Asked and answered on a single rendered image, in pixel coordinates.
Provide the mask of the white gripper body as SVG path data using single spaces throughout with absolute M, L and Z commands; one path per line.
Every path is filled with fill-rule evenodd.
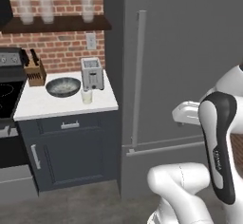
M 191 101 L 183 102 L 172 111 L 173 120 L 178 123 L 200 125 L 198 108 L 199 103 Z

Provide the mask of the grey fridge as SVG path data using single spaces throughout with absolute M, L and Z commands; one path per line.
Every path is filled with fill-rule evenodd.
M 199 101 L 243 60 L 243 0 L 103 0 L 105 69 L 119 105 L 122 198 L 148 196 L 150 168 L 207 161 L 197 125 L 173 110 Z

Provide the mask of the grey fridge door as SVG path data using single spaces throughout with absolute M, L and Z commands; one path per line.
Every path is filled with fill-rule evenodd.
M 199 140 L 173 109 L 198 101 L 243 59 L 243 0 L 124 0 L 122 141 L 133 133 L 138 12 L 147 11 L 138 142 Z

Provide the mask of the glass of lemonade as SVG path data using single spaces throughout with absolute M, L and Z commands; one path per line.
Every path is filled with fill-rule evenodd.
M 84 104 L 92 103 L 92 91 L 91 90 L 82 90 L 81 91 L 82 100 Z

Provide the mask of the dark grey ice bowl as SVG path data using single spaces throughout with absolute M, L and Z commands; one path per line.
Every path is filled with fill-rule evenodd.
M 57 98 L 66 98 L 75 95 L 81 88 L 81 82 L 71 77 L 51 80 L 46 85 L 47 92 Z

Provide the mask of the silver toaster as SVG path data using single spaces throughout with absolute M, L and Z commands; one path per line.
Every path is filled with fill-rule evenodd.
M 98 57 L 82 58 L 82 82 L 85 91 L 104 90 L 103 67 Z

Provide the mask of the dark blue drawer front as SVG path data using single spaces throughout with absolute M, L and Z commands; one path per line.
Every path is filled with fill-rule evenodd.
M 20 121 L 19 127 L 25 137 L 33 138 L 69 130 L 105 129 L 117 118 L 117 111 L 78 114 Z

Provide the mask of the dark blue cabinet door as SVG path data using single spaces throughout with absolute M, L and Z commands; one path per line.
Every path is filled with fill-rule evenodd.
M 115 179 L 117 143 L 104 130 L 73 130 L 27 139 L 25 144 L 41 192 Z M 30 146 L 36 144 L 41 169 Z

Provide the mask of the clear glass jar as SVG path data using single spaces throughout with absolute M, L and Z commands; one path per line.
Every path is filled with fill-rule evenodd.
M 93 0 L 81 0 L 82 3 L 82 17 L 85 23 L 92 23 L 94 21 L 94 6 Z
M 41 8 L 41 16 L 45 24 L 54 22 L 52 0 L 39 0 Z
M 20 19 L 24 25 L 30 25 L 33 23 L 33 14 L 30 0 L 16 0 Z

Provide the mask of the wooden knife block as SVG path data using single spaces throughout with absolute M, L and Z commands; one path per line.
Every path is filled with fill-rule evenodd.
M 24 59 L 24 70 L 28 77 L 29 86 L 44 86 L 46 83 L 46 71 L 41 59 L 37 56 L 35 50 L 30 50 L 31 57 L 23 49 L 22 56 Z

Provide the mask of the black stove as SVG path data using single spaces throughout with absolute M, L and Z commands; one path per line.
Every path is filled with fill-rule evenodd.
M 13 116 L 26 82 L 26 54 L 0 47 L 0 205 L 38 196 L 28 153 Z

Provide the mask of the black range hood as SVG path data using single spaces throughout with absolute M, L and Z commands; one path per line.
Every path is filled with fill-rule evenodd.
M 10 0 L 0 0 L 0 30 L 12 19 Z

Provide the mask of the white wall outlet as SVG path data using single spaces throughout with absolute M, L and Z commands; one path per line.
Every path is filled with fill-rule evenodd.
M 85 36 L 86 36 L 86 47 L 89 50 L 95 50 L 96 49 L 96 34 L 87 33 Z

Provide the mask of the dark wooden wall shelf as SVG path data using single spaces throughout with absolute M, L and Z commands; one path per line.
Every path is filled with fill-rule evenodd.
M 85 23 L 81 15 L 70 15 L 55 16 L 52 24 L 45 24 L 40 16 L 36 16 L 30 25 L 24 25 L 19 17 L 13 17 L 1 31 L 3 34 L 15 34 L 110 29 L 112 26 L 103 15 L 95 15 L 91 23 Z

